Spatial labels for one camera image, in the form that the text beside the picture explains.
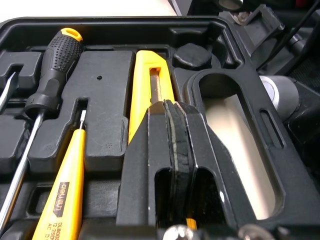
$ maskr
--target screwdriver handle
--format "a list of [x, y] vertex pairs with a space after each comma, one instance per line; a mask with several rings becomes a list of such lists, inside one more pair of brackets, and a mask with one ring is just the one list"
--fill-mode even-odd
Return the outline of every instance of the screwdriver handle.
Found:
[[61, 93], [82, 52], [82, 37], [72, 28], [61, 29], [44, 52], [39, 86], [25, 104], [25, 113], [35, 119], [39, 113], [55, 115]]

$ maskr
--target screwdriver shaft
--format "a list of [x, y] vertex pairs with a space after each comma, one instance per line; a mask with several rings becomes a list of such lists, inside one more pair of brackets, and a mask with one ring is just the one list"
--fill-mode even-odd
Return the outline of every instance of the screwdriver shaft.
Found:
[[3, 92], [0, 96], [0, 114], [5, 110], [6, 105], [11, 98], [12, 94], [18, 87], [18, 74], [14, 72], [7, 80]]
[[4, 203], [0, 211], [0, 236], [2, 236], [2, 234], [4, 233], [5, 226], [9, 221], [12, 211], [14, 209], [14, 206], [16, 204], [16, 201], [22, 186], [22, 182], [24, 180], [24, 177], [28, 168], [28, 153], [32, 145], [32, 142], [34, 141], [36, 133], [39, 127], [41, 126], [43, 119], [44, 119], [44, 115], [42, 113], [39, 114], [35, 119], [30, 137], [25, 146], [25, 149], [22, 154], [21, 160], [18, 164], [18, 167], [16, 168], [16, 171], [14, 173], [10, 188], [6, 194]]

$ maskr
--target yellow screwdriver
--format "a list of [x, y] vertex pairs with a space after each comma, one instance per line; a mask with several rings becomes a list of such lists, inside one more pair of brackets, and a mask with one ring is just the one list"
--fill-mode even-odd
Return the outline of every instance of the yellow screwdriver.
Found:
[[72, 135], [32, 240], [78, 239], [82, 222], [86, 112], [81, 112], [80, 128]]

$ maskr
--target flathead screwdriver tip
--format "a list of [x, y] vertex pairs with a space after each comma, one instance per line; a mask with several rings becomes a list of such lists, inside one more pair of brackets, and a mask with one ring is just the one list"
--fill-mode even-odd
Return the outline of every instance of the flathead screwdriver tip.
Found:
[[83, 129], [83, 127], [84, 127], [86, 113], [87, 113], [87, 110], [82, 110], [81, 116], [80, 116], [80, 128], [79, 129]]

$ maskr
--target black and yellow screwdriver handle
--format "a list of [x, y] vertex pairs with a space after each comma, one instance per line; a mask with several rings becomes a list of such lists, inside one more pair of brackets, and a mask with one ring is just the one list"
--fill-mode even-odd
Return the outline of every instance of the black and yellow screwdriver handle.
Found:
[[72, 28], [61, 29], [44, 52], [39, 86], [25, 104], [25, 113], [35, 119], [39, 113], [55, 115], [61, 93], [82, 52], [82, 37]]
[[86, 132], [74, 131], [32, 240], [76, 240], [82, 222]]

